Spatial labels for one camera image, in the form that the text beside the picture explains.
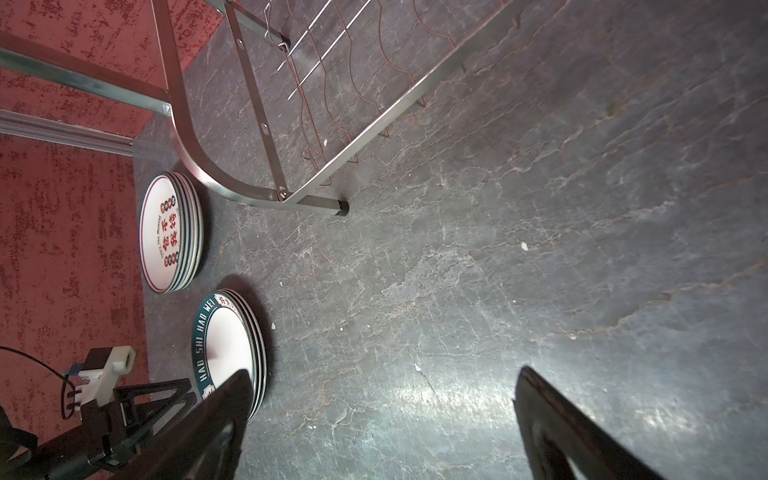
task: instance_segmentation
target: metal rod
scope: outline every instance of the metal rod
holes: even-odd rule
[[[205,2],[218,10],[220,14],[225,16],[227,15],[227,12],[224,8],[224,4],[227,2],[227,0],[205,0]],[[291,43],[288,37],[284,36],[274,28],[269,28],[269,30],[267,30],[266,23],[262,22],[258,17],[247,11],[241,5],[235,4],[235,9],[237,10],[237,21],[243,27],[256,32],[259,36],[264,36],[267,32],[269,32],[273,37],[278,37],[280,39],[279,41],[276,41],[276,44],[285,43],[288,48],[290,48]]]
[[[271,16],[272,16],[272,0],[268,0],[268,2],[266,3],[266,7],[264,7],[264,19],[266,20],[267,31],[270,30]],[[281,51],[288,51],[290,47],[290,45],[288,45],[284,41],[275,41],[274,35],[271,35],[269,33],[264,34],[264,43],[266,43],[270,47],[276,47],[278,50],[281,50]]]
[[[291,77],[293,78],[293,81],[298,85],[299,84],[299,75],[296,73],[296,66],[293,63],[293,58],[288,58],[288,65],[290,66],[291,71]],[[323,153],[323,142],[320,141],[320,135],[317,132],[317,126],[315,125],[315,119],[312,116],[312,110],[310,109],[310,104],[306,101],[306,95],[304,94],[304,89],[302,87],[299,87],[299,96],[301,97],[301,110],[299,110],[299,126],[301,127],[301,133],[304,135],[304,141],[306,142],[306,146],[308,147],[305,152],[315,152],[319,157],[323,159],[323,164],[326,163],[326,156]],[[310,142],[310,139],[306,136],[306,129],[304,127],[304,108],[306,107],[306,113],[307,116],[310,118],[310,125],[312,125],[312,132],[315,134],[315,140],[317,140],[317,147],[319,150],[317,150],[315,147],[312,146],[312,142]],[[310,154],[310,158],[312,158],[312,162],[314,163],[314,157]]]
[[[349,145],[344,147],[331,161],[320,169],[309,181],[286,200],[286,203],[298,203],[323,181],[327,180],[357,152],[362,150],[379,132],[383,131],[397,117],[405,112],[427,91],[434,88],[442,79],[448,77],[455,68],[479,47],[486,45],[498,33],[509,30],[515,19],[533,0],[512,0],[499,8],[491,17],[478,25],[473,32],[460,41],[435,67],[406,91],[391,107],[377,117]]]
[[[227,13],[227,22],[230,24],[230,30],[232,31],[232,38],[235,41],[237,57],[240,59],[240,67],[243,69],[245,85],[248,89],[248,95],[250,96],[250,104],[253,106],[253,113],[256,114],[256,120],[259,123],[259,132],[261,133],[261,140],[264,143],[266,159],[270,165],[272,178],[274,179],[275,187],[277,188],[277,197],[279,200],[285,200],[288,194],[286,177],[283,173],[283,168],[280,166],[280,156],[277,154],[277,148],[275,148],[275,140],[272,138],[270,124],[266,118],[264,105],[261,102],[259,86],[256,83],[256,77],[253,75],[253,68],[250,65],[248,50],[246,50],[245,42],[243,41],[243,32],[240,30],[240,24],[237,22],[233,4],[231,2],[224,2],[224,9]]]
[[[128,157],[133,154],[132,138],[14,111],[0,110],[0,134],[34,138]]]
[[[347,29],[348,29],[349,27],[351,27],[353,23],[355,23],[355,20],[357,20],[357,18],[360,16],[360,14],[362,13],[362,11],[363,11],[363,10],[365,10],[365,8],[368,6],[368,4],[369,4],[370,2],[371,2],[371,0],[366,0],[366,3],[365,3],[365,4],[364,4],[364,5],[363,5],[363,6],[360,8],[360,10],[358,10],[358,11],[357,11],[357,13],[355,14],[355,16],[354,16],[354,17],[352,17],[352,20],[350,20],[350,21],[349,21],[349,24],[347,24],[346,28],[344,28],[344,29],[342,30],[342,32],[341,32],[341,33],[339,33],[339,36],[338,36],[338,37],[336,37],[336,40],[334,40],[334,41],[333,41],[333,43],[331,44],[331,46],[329,46],[329,47],[328,47],[328,49],[327,49],[327,50],[326,50],[326,52],[323,54],[323,56],[321,56],[321,57],[320,57],[320,60],[325,60],[325,59],[326,59],[326,56],[327,56],[327,55],[330,53],[330,51],[331,51],[331,50],[333,50],[333,47],[335,47],[335,46],[336,46],[336,44],[339,42],[339,40],[341,40],[341,38],[342,38],[342,37],[343,37],[343,36],[346,34],[346,31],[347,31]],[[301,85],[304,85],[304,82],[306,81],[306,79],[310,77],[310,75],[312,74],[312,72],[314,72],[314,71],[315,71],[315,69],[316,69],[316,68],[317,68],[319,65],[320,65],[320,62],[319,62],[319,61],[318,61],[317,63],[315,63],[315,66],[313,66],[313,67],[312,67],[312,70],[310,70],[310,72],[309,72],[308,74],[306,74],[306,76],[304,77],[304,79],[303,79],[301,82],[299,82],[299,86],[301,86]],[[292,97],[292,96],[294,96],[294,94],[295,94],[295,93],[296,93],[296,90],[294,90],[293,92],[291,92],[291,94],[290,94],[290,95],[288,95],[288,100],[290,100],[290,99],[291,99],[291,97]]]
[[[168,108],[168,93],[160,87],[5,31],[0,31],[0,67],[161,114]]]
[[[293,45],[293,47],[292,47],[292,48],[291,48],[291,49],[288,51],[288,55],[289,55],[289,56],[290,56],[290,55],[293,53],[293,51],[294,51],[294,50],[296,50],[296,49],[299,47],[299,45],[301,44],[301,41],[304,39],[304,37],[306,37],[306,34],[308,34],[308,33],[310,32],[310,28],[312,28],[312,26],[313,26],[313,25],[315,25],[315,22],[317,22],[317,19],[318,19],[318,18],[320,18],[320,16],[323,14],[323,12],[326,10],[326,8],[328,8],[328,5],[330,5],[330,4],[331,4],[331,0],[328,0],[328,1],[326,2],[326,4],[325,4],[325,5],[323,5],[323,7],[320,9],[320,11],[319,11],[319,12],[317,12],[317,15],[315,15],[315,18],[313,18],[313,19],[312,19],[312,21],[310,22],[310,25],[309,25],[309,26],[306,28],[306,30],[304,31],[304,33],[302,33],[302,34],[301,34],[301,36],[299,37],[299,39],[298,39],[298,40],[296,40],[296,44],[294,44],[294,45]],[[280,63],[280,66],[279,66],[279,67],[277,67],[277,71],[280,71],[280,69],[281,69],[281,68],[283,67],[283,65],[285,65],[285,64],[286,64],[286,60],[283,60],[283,61]]]

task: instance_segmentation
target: red surface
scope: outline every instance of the red surface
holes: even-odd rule
[[[127,383],[147,381],[131,159],[0,134],[0,344],[60,372],[88,350],[131,345]],[[0,351],[0,404],[42,442],[79,425],[61,380]]]
[[[223,16],[202,0],[170,0],[182,68]],[[0,0],[0,28],[139,80],[164,86],[149,0]],[[0,108],[135,137],[151,113],[0,69]]]

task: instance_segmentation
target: plate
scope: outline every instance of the plate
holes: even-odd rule
[[[180,289],[189,286],[190,282],[194,278],[197,272],[197,267],[200,265],[201,250],[203,247],[203,221],[202,221],[202,209],[200,207],[200,199],[197,196],[197,192],[192,185],[192,182],[183,174],[176,174],[179,181],[184,185],[186,201],[190,205],[191,210],[191,242],[190,249],[188,250],[188,264],[186,269],[186,276],[184,277]]]
[[[159,174],[144,195],[139,222],[141,269],[155,292],[167,291],[178,270],[179,220],[179,193],[170,178]]]
[[[183,216],[184,245],[181,249],[182,260],[179,262],[180,276],[174,286],[174,290],[181,290],[189,284],[190,280],[190,271],[193,263],[192,255],[197,244],[197,212],[192,200],[190,200],[191,192],[184,176],[176,172],[171,172],[169,175],[175,179],[179,187],[181,206],[186,212]]]
[[[226,293],[216,291],[203,298],[192,327],[192,365],[204,399],[237,370],[245,369],[252,381],[259,374],[249,329]]]
[[[230,295],[232,300],[235,301],[235,304],[237,304],[237,306],[240,308],[241,312],[243,313],[243,317],[246,318],[250,324],[250,331],[253,336],[253,341],[257,344],[256,350],[259,355],[258,363],[260,365],[261,375],[258,379],[258,383],[255,382],[253,386],[253,391],[256,393],[255,398],[253,399],[253,410],[251,411],[251,416],[253,416],[253,414],[255,414],[261,406],[261,402],[264,400],[264,393],[266,391],[266,351],[264,349],[264,341],[261,336],[261,329],[259,328],[259,324],[256,322],[256,317],[254,316],[250,305],[248,302],[246,302],[242,295],[234,290],[229,289],[221,289],[221,291]]]
[[[170,182],[174,185],[174,189],[178,195],[179,209],[179,234],[177,238],[168,238],[168,241],[171,243],[178,242],[179,247],[178,268],[174,274],[173,281],[170,283],[170,286],[167,289],[167,291],[170,292],[178,290],[181,279],[184,276],[184,272],[187,270],[187,264],[189,263],[189,260],[187,259],[187,251],[189,250],[190,242],[190,208],[189,202],[187,201],[186,194],[184,192],[184,186],[180,183],[180,181],[171,172],[163,172],[163,175],[168,177]]]

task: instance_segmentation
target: white plate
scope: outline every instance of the white plate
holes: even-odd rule
[[[177,176],[179,177],[181,183],[184,184],[187,197],[186,200],[190,205],[190,210],[192,211],[192,221],[190,222],[190,227],[192,229],[192,241],[190,243],[189,263],[186,267],[187,275],[180,286],[180,289],[182,289],[189,286],[190,282],[194,278],[195,273],[197,272],[197,267],[200,264],[200,251],[202,250],[203,243],[203,226],[200,200],[197,197],[197,192],[195,191],[192,182],[183,174],[177,174]]]
[[[253,354],[248,332],[240,316],[229,308],[219,308],[208,320],[205,353],[210,379],[216,388],[237,370],[245,369],[253,380]]]
[[[190,241],[190,208],[186,194],[184,193],[184,186],[181,184],[178,178],[176,178],[172,172],[163,172],[163,174],[170,179],[171,183],[174,184],[174,188],[176,189],[176,192],[179,196],[179,266],[176,269],[173,281],[168,287],[168,291],[170,292],[179,289],[180,282],[184,277],[184,272],[187,270],[187,265],[189,263],[187,257]]]
[[[167,291],[174,279],[180,256],[179,234],[178,192],[170,179],[160,174],[151,181],[144,195],[139,223],[141,268],[155,292]]]
[[[261,402],[264,400],[264,393],[266,391],[266,350],[264,349],[264,339],[261,336],[261,328],[259,328],[259,323],[256,319],[256,316],[253,314],[253,310],[250,308],[250,305],[245,300],[245,298],[243,298],[242,295],[240,295],[238,292],[234,290],[228,290],[227,292],[231,296],[233,296],[235,300],[239,301],[239,304],[242,305],[241,309],[244,307],[244,309],[246,310],[244,312],[245,316],[247,319],[249,319],[251,324],[251,329],[253,330],[253,334],[257,338],[257,342],[258,342],[257,349],[259,350],[259,354],[261,357],[260,362],[262,365],[262,369],[261,369],[262,376],[260,380],[261,385],[259,386],[259,389],[258,389],[259,395],[257,396],[256,407],[253,410],[253,413],[256,413],[259,407],[261,407]]]
[[[256,319],[253,317],[253,311],[250,309],[248,302],[245,301],[243,296],[238,292],[229,289],[221,289],[220,292],[225,292],[234,301],[238,310],[240,310],[243,319],[248,322],[251,338],[256,346],[256,355],[258,355],[256,363],[258,365],[259,375],[253,381],[253,404],[250,411],[250,417],[253,417],[261,405],[266,388],[266,354],[264,352],[263,340],[261,339],[261,333],[259,331],[259,326],[256,323]]]
[[[191,275],[191,269],[194,262],[193,255],[196,251],[196,245],[197,245],[197,236],[198,236],[198,228],[197,228],[197,212],[195,211],[194,201],[190,199],[192,192],[190,191],[188,180],[184,178],[182,174],[178,174],[176,172],[171,173],[171,175],[174,175],[177,182],[180,185],[181,188],[181,196],[183,197],[181,204],[184,207],[184,209],[187,211],[187,225],[186,230],[184,231],[187,233],[187,241],[184,242],[184,247],[182,248],[182,257],[184,258],[180,262],[180,268],[181,268],[181,275],[178,281],[178,284],[174,287],[175,290],[181,290],[185,288],[189,284],[190,275]]]
[[[197,254],[194,259],[194,263],[192,264],[192,276],[190,278],[190,281],[194,278],[195,274],[197,273],[197,268],[200,266],[200,258],[203,256],[203,239],[204,239],[204,230],[203,230],[203,208],[200,206],[200,198],[197,196],[197,190],[195,190],[194,185],[192,184],[191,180],[189,181],[190,189],[192,189],[192,194],[194,196],[194,203],[197,207]]]

